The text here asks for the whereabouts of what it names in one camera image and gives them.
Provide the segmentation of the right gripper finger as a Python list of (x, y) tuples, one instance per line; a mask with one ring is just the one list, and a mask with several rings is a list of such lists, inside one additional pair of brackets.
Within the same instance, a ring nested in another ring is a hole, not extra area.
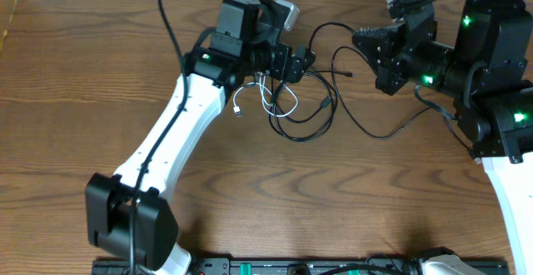
[(392, 57), (405, 46), (406, 26), (398, 23), (381, 28), (362, 28), (353, 34), (352, 42), (367, 58)]
[(406, 85), (403, 61), (383, 61), (377, 64), (376, 88), (389, 96), (396, 94)]

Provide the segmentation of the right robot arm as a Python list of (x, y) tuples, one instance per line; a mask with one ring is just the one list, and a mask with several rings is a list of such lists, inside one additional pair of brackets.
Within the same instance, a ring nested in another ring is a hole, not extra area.
[(406, 83), (453, 98), (452, 118), (491, 180), (516, 272), (532, 271), (532, 84), (523, 0), (466, 0), (456, 42), (436, 41), (430, 0), (388, 0), (395, 23), (362, 29), (353, 44), (385, 94)]

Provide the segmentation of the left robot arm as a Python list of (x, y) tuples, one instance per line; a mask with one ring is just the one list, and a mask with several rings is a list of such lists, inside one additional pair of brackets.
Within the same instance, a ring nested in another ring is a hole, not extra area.
[(298, 7), (285, 0), (222, 0), (218, 23), (180, 54), (181, 75), (169, 103), (138, 149), (111, 176), (86, 189), (89, 242), (115, 256), (96, 274), (184, 274), (191, 254), (177, 244), (170, 203), (201, 135), (247, 76), (297, 83), (314, 53), (281, 42)]

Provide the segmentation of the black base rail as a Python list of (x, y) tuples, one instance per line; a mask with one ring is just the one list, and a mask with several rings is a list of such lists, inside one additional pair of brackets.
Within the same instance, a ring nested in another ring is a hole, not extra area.
[[(425, 251), (425, 256), (403, 258), (389, 257), (383, 253), (372, 254), (364, 260), (253, 260), (229, 259), (227, 257), (192, 257), (186, 275), (317, 275), (317, 274), (422, 274), (422, 263), (429, 254), (451, 255), (459, 259), (447, 248), (434, 248)], [(510, 275), (508, 263), (500, 260), (470, 260), (450, 262), (451, 266), (464, 274)], [(92, 262), (92, 275), (129, 274), (129, 262), (119, 260), (95, 260)]]

